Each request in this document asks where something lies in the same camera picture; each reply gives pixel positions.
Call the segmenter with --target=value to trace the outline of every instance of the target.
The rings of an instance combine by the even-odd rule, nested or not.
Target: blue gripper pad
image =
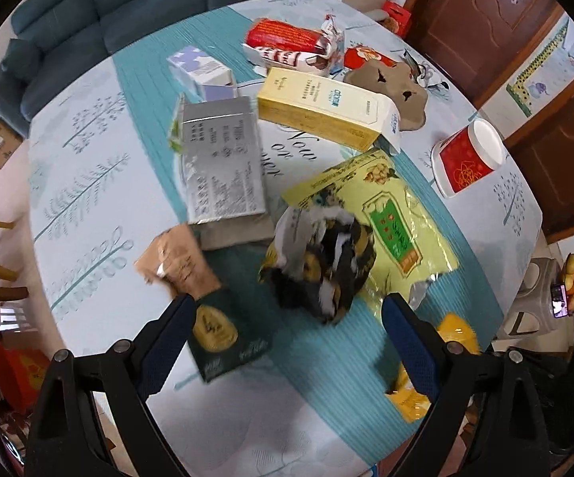
[[[431,403],[434,403],[440,392],[437,362],[400,309],[401,306],[405,306],[413,314],[413,318],[420,322],[400,295],[388,295],[382,302],[382,325],[393,342],[415,390],[428,396]]]
[[[143,401],[146,401],[151,394],[161,391],[172,366],[192,332],[197,317],[197,303],[191,295],[180,296],[174,302],[176,302],[176,307],[173,314],[167,318],[165,328],[142,361],[137,392]]]

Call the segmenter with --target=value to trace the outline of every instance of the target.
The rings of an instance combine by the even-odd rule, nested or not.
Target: phone
[[[552,314],[554,317],[566,317],[568,315],[568,296],[565,285],[563,283],[552,285],[550,294],[552,295]]]

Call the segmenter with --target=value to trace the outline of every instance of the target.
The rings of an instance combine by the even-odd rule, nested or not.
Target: purple and white box
[[[186,46],[168,57],[177,81],[203,101],[235,98],[236,80],[227,66],[196,46]]]

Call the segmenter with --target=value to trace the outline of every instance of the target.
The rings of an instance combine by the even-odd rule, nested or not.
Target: yellow box
[[[258,117],[366,151],[383,135],[399,152],[399,111],[386,95],[304,72],[272,68]]]

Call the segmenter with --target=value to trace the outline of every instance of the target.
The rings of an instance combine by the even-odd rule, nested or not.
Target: brand logo
[[[339,89],[334,89],[330,94],[329,94],[329,101],[331,102],[331,105],[334,105],[336,107],[338,107],[340,105],[340,97],[342,96],[342,93],[340,92]]]

